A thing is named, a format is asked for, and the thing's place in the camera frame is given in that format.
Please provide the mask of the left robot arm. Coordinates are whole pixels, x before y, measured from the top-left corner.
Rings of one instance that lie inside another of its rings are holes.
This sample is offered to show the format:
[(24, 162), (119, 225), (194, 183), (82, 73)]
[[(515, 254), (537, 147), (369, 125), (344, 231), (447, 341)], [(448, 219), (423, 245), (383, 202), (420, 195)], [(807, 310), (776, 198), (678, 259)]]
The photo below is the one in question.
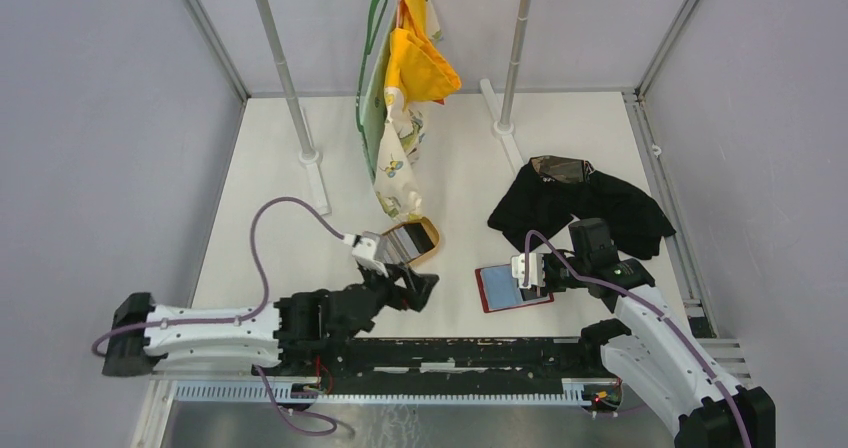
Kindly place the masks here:
[(262, 309), (192, 310), (158, 304), (148, 292), (133, 293), (115, 310), (110, 331), (92, 350), (102, 357), (106, 377), (280, 367), (302, 375), (315, 358), (372, 331), (383, 309), (422, 311), (440, 280), (408, 265), (387, 270), (381, 275), (361, 268), (359, 283), (295, 293)]

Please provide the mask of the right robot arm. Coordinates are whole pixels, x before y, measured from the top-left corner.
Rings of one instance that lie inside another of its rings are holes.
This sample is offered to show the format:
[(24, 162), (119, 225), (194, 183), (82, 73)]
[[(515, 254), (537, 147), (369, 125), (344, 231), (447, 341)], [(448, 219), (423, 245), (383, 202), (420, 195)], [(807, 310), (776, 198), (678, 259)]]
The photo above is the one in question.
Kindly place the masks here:
[(520, 285), (537, 292), (584, 288), (611, 318), (582, 329), (580, 368), (624, 382), (664, 423), (677, 447), (774, 447), (776, 405), (762, 387), (745, 387), (673, 316), (655, 278), (640, 260), (623, 259), (605, 220), (568, 228), (572, 253), (550, 247), (537, 230), (515, 261)]

